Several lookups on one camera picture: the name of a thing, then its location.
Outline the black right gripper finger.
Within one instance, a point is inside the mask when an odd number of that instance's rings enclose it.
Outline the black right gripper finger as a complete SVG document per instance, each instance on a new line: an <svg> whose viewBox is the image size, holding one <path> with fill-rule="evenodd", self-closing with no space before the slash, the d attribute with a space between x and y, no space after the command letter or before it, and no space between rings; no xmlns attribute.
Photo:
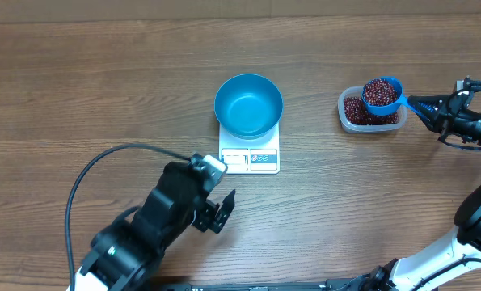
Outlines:
<svg viewBox="0 0 481 291"><path fill-rule="evenodd" d="M407 98L407 104L415 110L439 110L444 104L446 104L448 99L448 95L410 95Z"/></svg>
<svg viewBox="0 0 481 291"><path fill-rule="evenodd" d="M422 103L414 104L412 107L427 129L442 129L442 117L438 110Z"/></svg>

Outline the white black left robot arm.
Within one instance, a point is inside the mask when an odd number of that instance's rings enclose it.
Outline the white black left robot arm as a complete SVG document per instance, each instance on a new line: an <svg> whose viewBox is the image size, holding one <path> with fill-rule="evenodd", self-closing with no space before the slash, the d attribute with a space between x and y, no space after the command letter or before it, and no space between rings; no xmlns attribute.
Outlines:
<svg viewBox="0 0 481 291"><path fill-rule="evenodd" d="M226 164L210 155L168 163L143 206L125 210L95 235L81 267L70 273L69 288L141 290L189 226L220 233L234 209L234 194L221 204L208 196L226 172Z"/></svg>

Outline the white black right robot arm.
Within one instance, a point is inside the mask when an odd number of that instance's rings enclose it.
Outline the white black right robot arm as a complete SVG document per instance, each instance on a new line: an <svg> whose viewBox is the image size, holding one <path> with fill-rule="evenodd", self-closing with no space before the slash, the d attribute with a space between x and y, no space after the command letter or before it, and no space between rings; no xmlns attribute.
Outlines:
<svg viewBox="0 0 481 291"><path fill-rule="evenodd" d="M450 95L410 96L406 103L437 133L440 142L460 137L465 150L481 150L481 113L468 108L481 86ZM422 251L393 259L345 285L346 290L434 290L469 271L481 268L481 185L459 206L454 227Z"/></svg>

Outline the blue plastic measuring scoop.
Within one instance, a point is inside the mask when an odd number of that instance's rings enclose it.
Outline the blue plastic measuring scoop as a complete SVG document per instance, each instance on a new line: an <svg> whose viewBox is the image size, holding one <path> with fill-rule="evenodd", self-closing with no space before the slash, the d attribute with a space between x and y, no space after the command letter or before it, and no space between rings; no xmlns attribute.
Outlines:
<svg viewBox="0 0 481 291"><path fill-rule="evenodd" d="M421 113L418 109L414 109L413 106L409 104L409 102L407 101L407 96L403 93L403 85L396 77L382 76L381 79L386 80L388 83L390 83L393 86L393 88L395 89L398 95L398 98L393 103L390 103L387 105L383 105L383 106L372 105L366 101L364 97L365 88L363 88L361 97L369 113L376 116L388 116L392 113L397 112L401 106L404 106L405 108L408 108L411 111L413 111L419 117L424 117L423 113Z"/></svg>

